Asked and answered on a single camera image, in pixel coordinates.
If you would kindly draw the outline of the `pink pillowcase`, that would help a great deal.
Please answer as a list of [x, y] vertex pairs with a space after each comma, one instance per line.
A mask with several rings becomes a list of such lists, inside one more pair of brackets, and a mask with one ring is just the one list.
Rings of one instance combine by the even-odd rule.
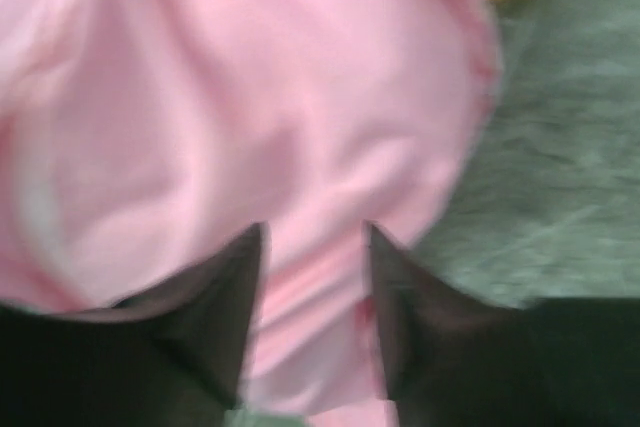
[[487, 0], [1, 0], [1, 294], [111, 304], [265, 221], [249, 404], [393, 426], [362, 222], [417, 240], [493, 108]]

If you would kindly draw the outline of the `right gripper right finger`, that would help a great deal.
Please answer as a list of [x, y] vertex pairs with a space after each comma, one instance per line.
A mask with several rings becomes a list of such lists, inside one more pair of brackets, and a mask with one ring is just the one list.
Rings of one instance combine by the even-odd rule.
[[635, 426], [639, 302], [485, 303], [369, 224], [369, 278], [388, 398], [402, 426]]

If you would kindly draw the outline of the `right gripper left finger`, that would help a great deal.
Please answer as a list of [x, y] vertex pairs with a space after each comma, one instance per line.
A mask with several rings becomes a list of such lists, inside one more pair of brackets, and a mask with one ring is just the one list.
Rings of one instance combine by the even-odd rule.
[[241, 403], [263, 228], [109, 308], [1, 306], [5, 426], [220, 426]]

